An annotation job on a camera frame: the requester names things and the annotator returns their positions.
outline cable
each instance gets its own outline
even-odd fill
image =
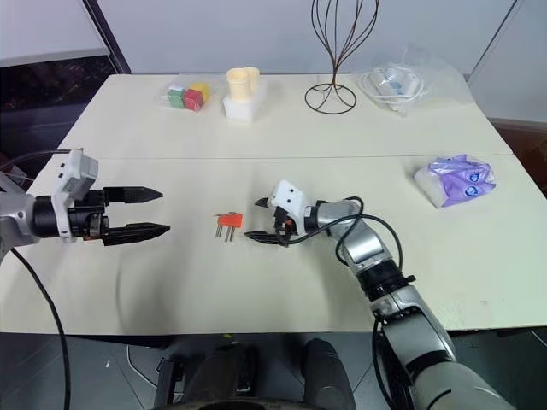
[[[374,373],[376,374],[376,380],[378,381],[378,386],[380,391],[382,392],[382,396],[384,396],[385,402],[387,403],[387,406],[391,410],[397,410],[395,403],[391,399],[390,395],[387,393],[387,390],[385,389],[384,381],[382,380],[382,374],[379,371],[379,365],[378,365],[378,351],[377,351],[377,343],[378,343],[378,327],[379,327],[379,320],[376,319],[374,321],[374,328],[373,328],[373,365],[374,365]]]
[[[146,377],[144,373],[142,373],[131,361],[131,353],[129,352],[129,345],[126,345],[126,357],[127,357],[127,364],[129,367],[131,367],[131,370],[133,370],[137,376],[142,378],[150,387],[157,389],[157,384],[155,384],[153,381],[151,381],[149,378]],[[183,395],[182,391],[175,391],[176,395]]]
[[[539,342],[540,342],[541,344],[543,344],[543,345],[547,348],[547,342],[546,342],[544,339],[542,339],[542,338],[538,335],[538,333],[536,333],[535,331],[530,331],[530,333],[532,333],[533,336],[534,336],[536,339],[538,339]]]
[[[275,228],[275,235],[283,246],[288,245],[296,245],[297,243],[307,241],[308,239],[314,237],[315,235],[319,235],[323,231],[326,231],[327,229],[335,226],[336,224],[339,224],[340,222],[344,222],[345,220],[356,220],[356,219],[363,219],[363,220],[375,220],[376,222],[379,222],[381,225],[383,225],[393,236],[393,239],[395,240],[395,244],[397,246],[397,252],[399,253],[399,269],[403,270],[403,247],[401,246],[401,241],[399,240],[399,236],[395,232],[395,230],[385,222],[383,219],[379,218],[378,216],[369,215],[369,214],[354,214],[354,215],[346,215],[342,218],[338,218],[337,220],[334,220],[333,222],[329,222],[326,225],[323,225],[321,228],[317,229],[316,231],[310,232],[307,235],[304,235],[303,237],[298,237],[297,239],[291,239],[291,240],[285,240],[281,236],[281,232],[279,230],[279,227]]]
[[[32,269],[32,266],[28,261],[16,250],[11,249],[11,253],[15,255],[19,261],[25,266],[25,268],[29,271],[32,278],[34,279],[34,282],[36,282],[36,285],[40,289],[40,292],[42,292],[42,295],[44,296],[44,299],[48,302],[51,309],[51,314],[53,314],[53,319],[55,319],[55,323],[57,325],[57,331],[59,332],[59,337],[61,338],[61,349],[62,349],[62,365],[64,368],[64,375],[65,375],[65,400],[64,400],[64,410],[69,410],[70,408],[70,393],[71,393],[71,384],[70,384],[70,361],[68,360],[68,347],[67,347],[67,337],[65,336],[65,332],[62,329],[61,320],[59,319],[59,314],[57,313],[57,309],[55,307],[55,303],[50,298],[50,295],[48,295],[47,290],[42,285],[42,282],[40,282],[40,278]]]
[[[0,171],[3,171],[4,169],[10,169],[13,165],[17,165],[20,162],[30,161],[35,158],[41,158],[42,156],[68,153],[70,153],[70,149],[47,149],[44,151],[35,151],[31,152],[30,154],[19,155],[16,156],[13,160],[9,160],[8,162],[4,162],[4,164],[0,165]]]
[[[345,200],[347,201],[358,201],[359,202],[359,212],[358,214],[362,214],[362,210],[365,208],[365,202],[363,202],[363,200],[359,197],[359,196],[348,196],[347,198],[345,198]],[[359,222],[359,220],[355,220],[353,222],[353,224],[351,224],[350,226],[350,229],[348,229],[344,235],[342,235],[342,237],[338,240],[338,242],[336,243],[336,248],[334,250],[334,253],[336,254],[336,259],[338,259],[338,261],[342,264],[342,265],[346,265],[348,266],[348,262],[346,262],[344,260],[344,258],[342,256],[340,256],[340,248],[342,247],[342,243],[344,243],[344,240],[353,232],[353,230],[356,228],[357,226],[357,222]]]

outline beige cup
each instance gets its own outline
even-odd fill
[[[230,98],[233,101],[248,101],[250,99],[250,79],[245,68],[232,68],[226,73]]]
[[[260,70],[256,67],[245,67],[249,75],[250,92],[254,93],[260,85]]]

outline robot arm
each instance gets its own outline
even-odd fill
[[[276,234],[252,231],[245,235],[261,243],[285,246],[292,235],[310,234],[360,211],[348,200],[312,205],[287,181],[281,181],[269,198],[256,204],[274,209]],[[456,362],[447,331],[418,290],[409,284],[414,277],[403,276],[387,247],[363,218],[340,221],[328,232],[337,242],[343,241],[342,256],[370,301],[373,315],[383,324],[385,338],[412,386],[418,408],[512,408],[480,376]]]
[[[152,239],[169,230],[167,225],[149,222],[111,228],[104,214],[111,202],[148,202],[162,194],[142,186],[90,190],[97,172],[96,160],[73,149],[59,168],[53,196],[0,192],[0,263],[12,248],[43,237],[60,237],[65,243],[77,237],[102,239],[109,246]]]

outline white table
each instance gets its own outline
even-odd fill
[[[295,78],[288,78],[287,84]],[[147,92],[139,89],[139,81]],[[132,86],[124,88],[123,82]],[[416,275],[415,285],[449,330],[547,324],[547,201],[475,106],[449,113],[439,108],[432,118],[427,112],[417,113],[422,120],[409,118],[408,129],[429,132],[415,134],[415,147],[405,155],[397,145],[405,144],[403,135],[385,130],[396,127],[392,123],[397,119],[389,121],[387,113],[364,98],[348,114],[347,126],[344,115],[326,117],[300,109],[300,91],[287,92],[286,100],[294,101],[308,124],[298,116],[292,120],[312,132],[294,132],[292,138],[280,132],[287,142],[282,150],[269,141],[276,130],[261,123],[274,127],[274,118],[264,116],[252,126],[242,126],[222,119],[218,106],[196,116],[155,107],[150,83],[165,82],[168,79],[156,76],[111,79],[62,146],[84,145],[88,154],[100,159],[96,187],[145,185],[163,192],[164,198],[146,204],[111,205],[113,225],[151,221],[170,224],[171,231],[152,241],[109,248],[100,242],[67,246],[50,239],[20,249],[56,301],[67,333],[370,331],[366,298],[336,261],[329,238],[284,249],[243,236],[244,231],[271,229],[271,214],[252,203],[282,178],[313,199],[359,195],[369,213],[388,220],[403,242],[405,273]],[[114,107],[116,98],[135,88],[146,100],[118,104],[118,120],[97,103],[108,96]],[[118,97],[110,89],[117,90]],[[149,107],[148,120],[142,111],[133,116],[139,126],[128,124],[128,111],[144,110],[141,105]],[[281,114],[281,108],[270,112],[278,121]],[[452,115],[459,121],[450,120]],[[355,127],[362,117],[374,127],[361,135]],[[440,117],[450,121],[451,129],[433,128],[433,123],[443,122]],[[200,118],[211,133],[200,134],[198,140],[189,130],[201,129]],[[329,142],[323,132],[331,121],[340,129]],[[144,138],[145,131],[155,127],[152,123],[163,126],[154,137]],[[255,127],[260,132],[253,132]],[[459,149],[458,143],[444,137],[447,134],[462,136]],[[383,143],[379,135],[393,135],[397,144]],[[244,143],[251,136],[254,143]],[[354,149],[344,145],[329,155],[328,146],[338,146],[342,139],[353,141]],[[303,141],[312,140],[317,142],[308,145],[313,154],[306,155]],[[143,147],[137,154],[122,149],[136,142]],[[442,149],[443,142],[451,148]],[[435,144],[439,152],[430,146]],[[220,146],[228,154],[221,155]],[[367,155],[367,147],[373,155]],[[435,209],[412,175],[437,153],[461,152],[473,152],[491,163],[498,186],[476,201]],[[40,173],[33,194],[51,193],[61,160],[57,156]],[[233,243],[224,243],[215,237],[212,215],[229,210],[244,213],[244,226]],[[378,232],[393,249],[389,235],[381,227]],[[33,281],[11,255],[0,266],[0,302],[0,331],[56,331]]]

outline wire sculpture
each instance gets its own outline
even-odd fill
[[[310,87],[304,95],[304,100],[308,107],[318,113],[343,114],[356,106],[357,97],[348,87],[338,84],[336,76],[340,66],[349,56],[356,52],[372,33],[378,18],[379,0],[373,0],[373,15],[362,30],[358,30],[357,28],[364,25],[364,20],[360,18],[364,0],[356,0],[355,18],[341,48],[338,48],[338,2],[343,0],[325,1],[327,2],[326,7],[320,8],[321,0],[312,0],[311,25],[314,28],[315,35],[321,41],[323,47],[325,47],[331,60],[332,78],[330,83],[321,83]],[[332,21],[332,14],[330,13],[333,3],[334,21]],[[327,107],[326,102],[333,98],[338,99],[338,102],[342,104],[327,104]]]

